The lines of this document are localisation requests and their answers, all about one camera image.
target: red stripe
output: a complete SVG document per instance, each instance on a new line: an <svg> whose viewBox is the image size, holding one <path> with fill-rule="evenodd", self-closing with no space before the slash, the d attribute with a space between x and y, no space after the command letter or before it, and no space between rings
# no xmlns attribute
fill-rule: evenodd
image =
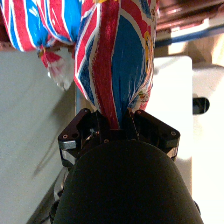
<svg viewBox="0 0 224 224"><path fill-rule="evenodd" d="M112 89L112 53L118 25L118 1L106 1L101 6L101 25L98 48L93 59L93 82L101 113L109 120L112 129L118 129L118 120Z"/></svg>
<svg viewBox="0 0 224 224"><path fill-rule="evenodd" d="M76 71L79 71L81 62L82 62L83 58L85 57L86 45L88 43L90 36L92 35L93 31L96 28L96 20L97 20L97 10L95 10L93 12L92 18L90 18L90 23L89 23L89 25L85 31L85 34L81 40L81 44L80 44L80 47L78 50L77 60L76 60L76 66L77 66Z"/></svg>
<svg viewBox="0 0 224 224"><path fill-rule="evenodd" d="M40 5L38 4L37 7L38 7L39 14L40 14L41 22L43 23L44 27L47 28L44 0L41 0Z"/></svg>
<svg viewBox="0 0 224 224"><path fill-rule="evenodd" d="M68 40L71 40L69 33L67 32L63 21L64 17L64 12L62 12L62 1L65 0L51 0L49 3L49 14L50 14L50 19L52 21L52 26L54 27L54 30L66 37Z"/></svg>
<svg viewBox="0 0 224 224"><path fill-rule="evenodd" d="M148 24L142 19L142 12L139 7L131 0L122 0L121 8L129 13L136 21L141 30L142 37L144 38L144 34L148 29Z"/></svg>
<svg viewBox="0 0 224 224"><path fill-rule="evenodd" d="M93 6L95 5L95 3L93 2L93 0L86 0L83 4L82 4L82 14L81 16L84 16L85 12L89 11Z"/></svg>
<svg viewBox="0 0 224 224"><path fill-rule="evenodd" d="M26 12L24 8L24 1L13 1L14 3L14 14L16 22L16 29L19 35L19 42L24 51L34 50L32 42L29 39L29 33L26 27Z"/></svg>

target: white wall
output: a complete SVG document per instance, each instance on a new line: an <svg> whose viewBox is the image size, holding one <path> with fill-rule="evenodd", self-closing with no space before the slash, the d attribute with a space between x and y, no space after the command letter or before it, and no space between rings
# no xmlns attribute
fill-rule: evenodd
<svg viewBox="0 0 224 224"><path fill-rule="evenodd" d="M36 52L0 52L0 223L28 221L61 170L57 136L75 115Z"/></svg>

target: union jack fabric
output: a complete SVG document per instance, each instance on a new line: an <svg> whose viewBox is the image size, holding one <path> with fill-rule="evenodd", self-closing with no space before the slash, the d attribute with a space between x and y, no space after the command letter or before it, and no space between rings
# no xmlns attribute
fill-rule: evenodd
<svg viewBox="0 0 224 224"><path fill-rule="evenodd" d="M13 47L31 51L51 46L52 40L43 26L35 1L0 0L5 27Z"/></svg>
<svg viewBox="0 0 224 224"><path fill-rule="evenodd" d="M145 109L152 87L156 0L83 0L74 80L112 129Z"/></svg>
<svg viewBox="0 0 224 224"><path fill-rule="evenodd" d="M41 20L58 41L74 44L77 41L81 2L79 0L36 0Z"/></svg>

